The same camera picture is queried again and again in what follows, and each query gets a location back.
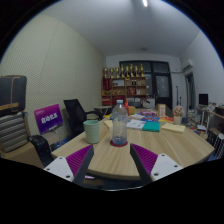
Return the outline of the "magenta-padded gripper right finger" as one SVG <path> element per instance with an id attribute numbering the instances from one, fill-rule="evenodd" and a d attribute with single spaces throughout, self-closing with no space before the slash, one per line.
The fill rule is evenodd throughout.
<path id="1" fill-rule="evenodd" d="M 130 154 L 143 184 L 149 184 L 182 169 L 167 154 L 155 154 L 139 145 L 130 144 Z"/>

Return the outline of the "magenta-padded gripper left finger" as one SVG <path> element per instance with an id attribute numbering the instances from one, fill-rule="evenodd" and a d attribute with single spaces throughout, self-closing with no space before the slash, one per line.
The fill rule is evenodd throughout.
<path id="1" fill-rule="evenodd" d="M 93 156 L 94 148 L 88 145 L 67 157 L 57 157 L 44 170 L 81 186 Z"/>

